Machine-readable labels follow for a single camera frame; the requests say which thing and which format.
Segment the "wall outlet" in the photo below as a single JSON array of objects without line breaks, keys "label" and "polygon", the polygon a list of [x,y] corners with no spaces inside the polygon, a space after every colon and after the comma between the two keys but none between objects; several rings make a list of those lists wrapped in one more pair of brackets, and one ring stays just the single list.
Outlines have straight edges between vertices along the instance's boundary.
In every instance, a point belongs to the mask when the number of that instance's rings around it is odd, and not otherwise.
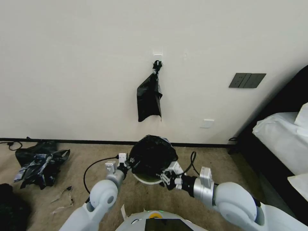
[{"label": "wall outlet", "polygon": [[214,123],[214,120],[204,119],[201,124],[201,128],[210,128]]}]

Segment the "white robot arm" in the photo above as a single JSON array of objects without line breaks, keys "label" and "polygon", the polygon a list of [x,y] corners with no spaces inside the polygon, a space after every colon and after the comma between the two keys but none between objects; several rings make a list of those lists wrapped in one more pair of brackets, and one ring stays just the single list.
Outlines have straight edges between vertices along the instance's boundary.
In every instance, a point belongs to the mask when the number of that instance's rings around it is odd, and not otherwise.
[{"label": "white robot arm", "polygon": [[[115,203],[127,174],[126,158],[127,154],[119,154],[118,168],[115,161],[105,164],[108,171],[106,180],[92,188],[89,199],[72,213],[60,231],[98,230],[99,222]],[[207,208],[216,210],[227,221],[245,231],[308,231],[307,226],[280,209],[254,200],[240,185],[233,182],[214,184],[209,168],[202,167],[199,177],[187,176],[175,161],[160,177],[169,190],[177,188],[187,191]],[[140,224],[137,229],[135,222],[126,224],[124,221],[119,230],[145,230],[145,226],[140,228]],[[194,224],[188,225],[190,230],[204,230]]]}]

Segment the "power cord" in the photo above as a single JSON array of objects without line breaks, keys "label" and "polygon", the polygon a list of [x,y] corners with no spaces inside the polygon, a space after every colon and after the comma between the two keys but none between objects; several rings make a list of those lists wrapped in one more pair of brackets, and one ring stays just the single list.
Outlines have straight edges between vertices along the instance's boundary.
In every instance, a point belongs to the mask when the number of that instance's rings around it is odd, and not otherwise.
[{"label": "power cord", "polygon": [[192,166],[193,166],[193,169],[198,173],[198,171],[196,170],[195,166],[193,165],[193,163],[194,163],[194,161],[195,161],[195,159],[196,159],[196,156],[197,156],[197,153],[196,153],[195,151],[193,151],[192,154],[190,155],[190,165],[187,167],[187,169],[186,169],[184,172],[182,172],[182,173],[180,173],[180,174],[177,174],[177,175],[182,175],[182,174],[184,174],[184,173],[187,173],[188,170],[189,170]]},{"label": "power cord", "polygon": [[89,170],[89,168],[91,168],[94,164],[98,163],[98,162],[101,162],[101,161],[104,161],[104,160],[109,160],[109,159],[118,159],[119,156],[117,155],[116,157],[109,157],[109,158],[105,158],[105,159],[101,159],[101,160],[98,160],[98,161],[95,161],[94,163],[90,164],[89,167],[87,167],[87,169],[84,171],[84,174],[83,174],[83,185],[86,189],[86,191],[90,194],[90,191],[87,187],[87,184],[86,184],[86,173],[87,171]]},{"label": "power cord", "polygon": [[193,163],[196,159],[196,156],[197,156],[197,153],[195,151],[193,151],[192,154],[190,155],[190,165],[188,166],[188,168],[183,173],[186,173],[192,167],[195,170],[195,172],[198,174],[198,176],[200,176],[200,173],[197,171],[197,169],[193,165]]},{"label": "power cord", "polygon": [[[19,141],[12,141],[12,142],[0,142],[0,144],[2,143],[6,143],[8,146],[9,146],[9,150],[11,151],[16,151],[18,149],[21,149],[22,148],[22,143],[20,143]],[[15,143],[19,143],[20,147],[17,148],[17,149],[12,149],[11,147],[15,144]]]}]

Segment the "black plastic bag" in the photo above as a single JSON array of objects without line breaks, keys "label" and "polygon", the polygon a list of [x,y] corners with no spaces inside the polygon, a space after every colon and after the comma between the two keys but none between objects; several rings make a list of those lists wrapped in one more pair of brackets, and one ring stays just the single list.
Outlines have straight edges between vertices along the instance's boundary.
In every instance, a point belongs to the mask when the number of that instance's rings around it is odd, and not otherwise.
[{"label": "black plastic bag", "polygon": [[137,88],[138,121],[156,115],[161,118],[160,98],[163,96],[159,86],[158,72],[161,61],[153,64],[154,72]]},{"label": "black plastic bag", "polygon": [[171,143],[163,137],[147,135],[137,142],[129,154],[129,165],[134,174],[157,177],[178,156]]},{"label": "black plastic bag", "polygon": [[9,184],[0,184],[0,227],[6,231],[25,231],[30,206],[13,193]]},{"label": "black plastic bag", "polygon": [[21,166],[14,182],[23,180],[20,188],[36,184],[40,189],[53,186],[60,166],[69,157],[70,150],[57,151],[54,141],[37,143],[35,146],[18,149],[15,156]]}]

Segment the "light switch panel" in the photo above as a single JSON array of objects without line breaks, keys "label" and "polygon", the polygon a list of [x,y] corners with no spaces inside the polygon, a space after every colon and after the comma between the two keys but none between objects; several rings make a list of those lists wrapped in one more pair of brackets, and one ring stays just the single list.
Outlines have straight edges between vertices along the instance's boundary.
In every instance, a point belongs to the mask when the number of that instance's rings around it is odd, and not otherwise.
[{"label": "light switch panel", "polygon": [[265,75],[265,73],[236,73],[229,87],[256,88]]},{"label": "light switch panel", "polygon": [[265,75],[266,74],[264,73],[251,74],[247,83],[244,85],[244,88],[256,88],[260,84]]},{"label": "light switch panel", "polygon": [[229,87],[238,88],[241,82],[243,81],[243,79],[245,78],[245,76],[246,76],[246,73],[236,73]]}]

